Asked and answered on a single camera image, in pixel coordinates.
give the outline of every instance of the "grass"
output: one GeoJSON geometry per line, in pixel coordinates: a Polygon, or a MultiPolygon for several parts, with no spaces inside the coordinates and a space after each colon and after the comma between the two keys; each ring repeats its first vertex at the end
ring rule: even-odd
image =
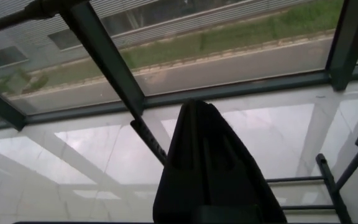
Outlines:
{"type": "MultiPolygon", "coordinates": [[[[213,52],[261,44],[272,40],[335,29],[343,0],[315,0],[293,6],[283,13],[248,22],[238,22],[171,40],[121,50],[130,69],[213,52]]],[[[73,83],[101,76],[92,61],[85,61],[45,72],[47,83],[41,87],[73,83]]]]}

